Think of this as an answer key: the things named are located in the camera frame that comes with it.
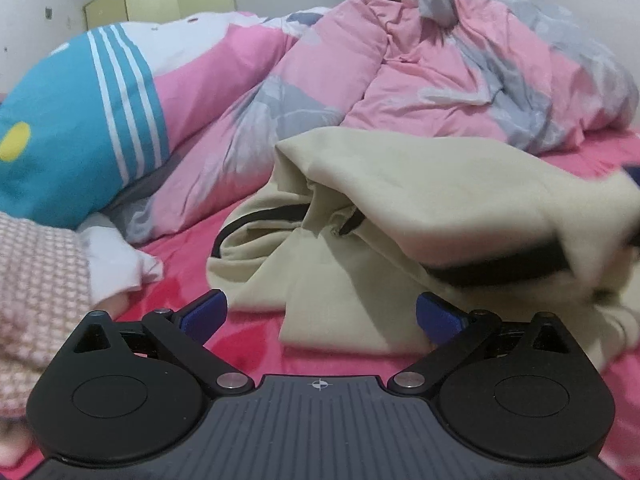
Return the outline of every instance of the black circular pad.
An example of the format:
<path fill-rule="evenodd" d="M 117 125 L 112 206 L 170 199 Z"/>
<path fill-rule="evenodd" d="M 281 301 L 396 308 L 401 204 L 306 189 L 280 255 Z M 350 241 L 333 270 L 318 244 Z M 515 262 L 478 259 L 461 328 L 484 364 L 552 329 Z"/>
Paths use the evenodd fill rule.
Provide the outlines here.
<path fill-rule="evenodd" d="M 450 430 L 466 444 L 540 465 L 596 448 L 615 410 L 593 367 L 546 351 L 460 368 L 445 380 L 438 400 Z"/>
<path fill-rule="evenodd" d="M 28 406 L 38 443 L 71 462 L 111 465 L 141 460 L 179 442 L 204 408 L 193 376 L 156 359 L 76 355 L 48 370 Z"/>
<path fill-rule="evenodd" d="M 569 394 L 562 384 L 536 375 L 519 375 L 500 381 L 494 397 L 505 410 L 521 416 L 555 415 L 569 403 Z"/>
<path fill-rule="evenodd" d="M 75 407 L 97 418 L 116 418 L 135 412 L 146 401 L 145 383 L 123 376 L 109 375 L 89 379 L 73 394 Z"/>

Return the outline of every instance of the pink bed sheet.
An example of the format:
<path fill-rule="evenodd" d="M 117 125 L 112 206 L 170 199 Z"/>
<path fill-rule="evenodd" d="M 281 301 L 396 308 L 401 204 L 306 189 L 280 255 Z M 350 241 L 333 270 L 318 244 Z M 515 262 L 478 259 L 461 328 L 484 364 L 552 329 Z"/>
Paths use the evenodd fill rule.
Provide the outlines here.
<path fill-rule="evenodd" d="M 551 164 L 583 178 L 595 178 L 623 164 L 640 164 L 640 138 L 633 132 L 589 134 L 578 152 L 544 157 Z M 235 206 L 203 220 L 187 231 L 149 244 L 145 251 L 164 261 L 165 279 L 149 285 L 133 298 L 122 320 L 137 320 L 147 312 L 168 306 L 178 309 L 209 287 L 204 265 L 213 241 Z M 284 348 L 278 342 L 282 316 L 232 315 L 207 343 L 207 348 L 257 383 L 264 374 L 308 376 L 377 374 L 386 381 L 415 356 L 370 358 L 321 354 Z M 602 459 L 626 480 L 640 478 L 640 349 L 617 359 L 604 378 L 616 401 L 616 421 L 602 451 Z M 4 471 L 20 480 L 42 460 L 34 450 L 18 469 Z"/>

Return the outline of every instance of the black strap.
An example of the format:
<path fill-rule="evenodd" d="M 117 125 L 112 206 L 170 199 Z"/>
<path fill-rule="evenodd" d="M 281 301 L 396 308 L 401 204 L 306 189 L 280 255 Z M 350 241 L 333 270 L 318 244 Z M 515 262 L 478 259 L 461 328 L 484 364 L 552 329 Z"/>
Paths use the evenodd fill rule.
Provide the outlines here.
<path fill-rule="evenodd" d="M 273 209 L 264 209 L 249 213 L 225 226 L 211 251 L 212 258 L 220 258 L 220 247 L 225 239 L 238 229 L 252 222 L 278 220 L 285 222 L 302 222 L 309 210 L 309 204 L 285 205 Z M 338 234 L 345 236 L 357 229 L 366 217 L 356 209 L 355 213 L 344 223 Z M 558 238 L 528 247 L 523 250 L 501 256 L 493 260 L 483 260 L 463 266 L 435 269 L 423 265 L 424 269 L 441 282 L 452 286 L 493 286 L 510 283 L 538 280 L 550 276 L 560 270 L 570 270 L 569 262 L 564 256 Z"/>
<path fill-rule="evenodd" d="M 447 269 L 423 267 L 434 278 L 458 287 L 508 285 L 538 280 L 571 269 L 558 238 L 493 260 Z"/>
<path fill-rule="evenodd" d="M 259 222 L 261 220 L 280 220 L 284 222 L 302 222 L 306 216 L 306 212 L 309 211 L 310 204 L 295 204 L 295 205 L 283 205 L 281 207 L 275 207 L 273 209 L 263 209 L 262 211 L 256 211 L 240 217 L 238 220 L 234 220 L 231 224 L 222 228 L 216 241 L 213 243 L 213 249 L 211 251 L 212 258 L 220 258 L 220 247 L 222 242 L 231 234 L 238 231 L 247 224 L 252 222 Z"/>

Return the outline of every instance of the blue striped pillow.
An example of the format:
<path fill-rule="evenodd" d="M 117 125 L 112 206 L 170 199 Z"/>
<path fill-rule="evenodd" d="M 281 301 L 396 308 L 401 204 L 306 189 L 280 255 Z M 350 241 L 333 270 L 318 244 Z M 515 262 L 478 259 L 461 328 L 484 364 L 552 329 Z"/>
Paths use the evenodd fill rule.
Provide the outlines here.
<path fill-rule="evenodd" d="M 65 43 L 0 107 L 0 210 L 75 229 L 169 157 L 152 73 L 119 25 Z"/>

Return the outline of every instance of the pink comforter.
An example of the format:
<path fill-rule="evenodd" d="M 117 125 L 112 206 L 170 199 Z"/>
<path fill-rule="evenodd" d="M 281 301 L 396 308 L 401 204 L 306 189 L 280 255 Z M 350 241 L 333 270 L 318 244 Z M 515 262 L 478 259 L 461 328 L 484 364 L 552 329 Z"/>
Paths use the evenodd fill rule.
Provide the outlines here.
<path fill-rule="evenodd" d="M 292 14 L 286 23 L 313 25 L 203 127 L 151 197 L 116 211 L 116 225 L 133 243 L 187 229 L 262 187 L 276 142 L 322 126 L 487 137 L 538 155 L 629 124 L 638 106 L 632 77 L 563 9 L 541 0 L 447 1 L 447 23 L 436 0 L 347 0 L 322 18 Z M 193 63 L 203 81 L 215 79 L 211 67 Z M 179 109 L 189 123 L 202 91 L 215 94 L 196 85 L 186 101 L 175 98 L 176 116 Z"/>
<path fill-rule="evenodd" d="M 623 164 L 640 164 L 640 139 L 633 132 L 589 134 L 579 151 L 548 155 L 551 164 L 583 178 L 610 173 Z M 164 261 L 165 279 L 149 285 L 122 320 L 140 319 L 145 313 L 168 306 L 178 309 L 209 289 L 204 265 L 230 206 L 173 237 L 162 238 L 145 251 Z M 415 360 L 369 358 L 305 352 L 284 348 L 278 342 L 282 316 L 230 316 L 207 343 L 219 357 L 259 382 L 264 374 L 353 375 L 377 374 L 387 380 Z M 640 478 L 640 349 L 617 359 L 604 378 L 616 400 L 616 421 L 602 451 L 602 459 L 626 480 Z M 10 480 L 23 478 L 42 460 L 32 452 L 19 469 L 5 471 Z"/>

